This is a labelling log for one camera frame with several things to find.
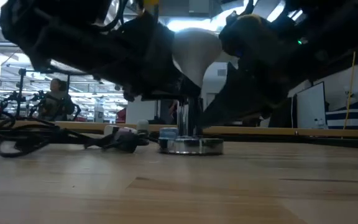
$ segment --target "striped fabric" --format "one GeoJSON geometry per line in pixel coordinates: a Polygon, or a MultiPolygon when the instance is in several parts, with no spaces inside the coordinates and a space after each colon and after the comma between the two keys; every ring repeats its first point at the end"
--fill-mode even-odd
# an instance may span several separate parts
{"type": "MultiPolygon", "coordinates": [[[[343,129],[346,119],[346,107],[326,113],[329,129],[343,129]]],[[[358,102],[351,105],[346,129],[358,129],[358,102]]]]}

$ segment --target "wooden surface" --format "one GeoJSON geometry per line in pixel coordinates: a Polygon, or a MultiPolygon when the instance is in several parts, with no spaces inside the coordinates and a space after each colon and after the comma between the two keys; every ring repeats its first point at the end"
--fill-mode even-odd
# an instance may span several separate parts
{"type": "Polygon", "coordinates": [[[223,156],[182,157],[156,148],[54,145],[0,157],[0,223],[358,224],[358,149],[226,142],[223,156]]]}
{"type": "MultiPolygon", "coordinates": [[[[17,126],[34,124],[33,121],[17,121],[17,126]]],[[[110,124],[106,123],[84,123],[59,121],[55,124],[62,128],[75,130],[94,130],[103,131],[104,127],[110,124]]],[[[134,124],[115,124],[121,127],[136,128],[134,124]]],[[[172,125],[150,125],[150,130],[158,132],[160,128],[172,128],[172,125]]],[[[256,135],[276,135],[276,136],[328,136],[328,137],[354,137],[358,138],[358,130],[341,130],[341,129],[301,129],[301,128],[248,128],[248,127],[224,127],[216,126],[204,130],[205,134],[256,134],[256,135]]]]}

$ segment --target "whiteboard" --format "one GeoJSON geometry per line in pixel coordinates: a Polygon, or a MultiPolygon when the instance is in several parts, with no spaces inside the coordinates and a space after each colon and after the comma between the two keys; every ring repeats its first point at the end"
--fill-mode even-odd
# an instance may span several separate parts
{"type": "Polygon", "coordinates": [[[298,128],[318,128],[315,119],[326,124],[324,82],[297,94],[298,128]]]}

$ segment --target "yellow cord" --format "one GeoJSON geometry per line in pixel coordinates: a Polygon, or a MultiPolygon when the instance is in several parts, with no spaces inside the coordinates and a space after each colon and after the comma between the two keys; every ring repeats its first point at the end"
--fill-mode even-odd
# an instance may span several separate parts
{"type": "Polygon", "coordinates": [[[347,119],[349,118],[349,110],[351,107],[351,96],[352,96],[352,90],[353,90],[353,77],[354,77],[354,65],[356,64],[356,51],[353,52],[353,63],[352,63],[352,75],[351,75],[351,87],[349,90],[349,94],[347,96],[347,111],[346,111],[346,118],[345,118],[345,125],[343,126],[343,129],[346,129],[347,119]]]}

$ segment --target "metal base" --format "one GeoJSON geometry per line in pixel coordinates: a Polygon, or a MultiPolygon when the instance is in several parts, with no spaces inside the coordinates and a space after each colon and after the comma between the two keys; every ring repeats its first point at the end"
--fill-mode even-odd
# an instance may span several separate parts
{"type": "Polygon", "coordinates": [[[205,139],[179,137],[176,139],[160,138],[160,152],[179,155],[221,155],[222,139],[205,139]]]}

